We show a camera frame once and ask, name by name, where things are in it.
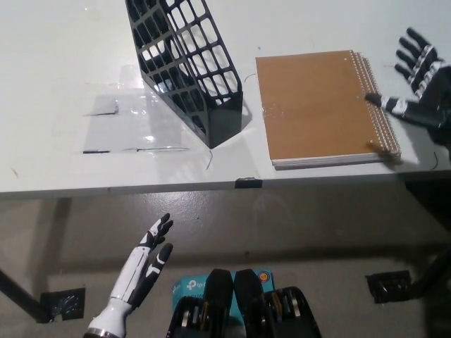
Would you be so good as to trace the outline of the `white and black left hand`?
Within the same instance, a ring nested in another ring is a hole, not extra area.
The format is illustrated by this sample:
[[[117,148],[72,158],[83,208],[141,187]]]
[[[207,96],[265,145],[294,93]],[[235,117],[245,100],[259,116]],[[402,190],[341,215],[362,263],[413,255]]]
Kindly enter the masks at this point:
[[[170,214],[159,218],[131,251],[114,284],[110,297],[139,307],[157,281],[167,263],[173,245],[166,234],[173,225]]]

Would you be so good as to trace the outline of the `black and white right hand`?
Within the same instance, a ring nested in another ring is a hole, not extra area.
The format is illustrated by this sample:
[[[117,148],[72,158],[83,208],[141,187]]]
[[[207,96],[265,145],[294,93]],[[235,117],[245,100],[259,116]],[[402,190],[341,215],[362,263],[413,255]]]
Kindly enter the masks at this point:
[[[415,100],[367,93],[365,100],[407,123],[432,130],[450,129],[450,63],[439,57],[435,46],[414,28],[400,37],[401,60],[395,70],[409,85]]]

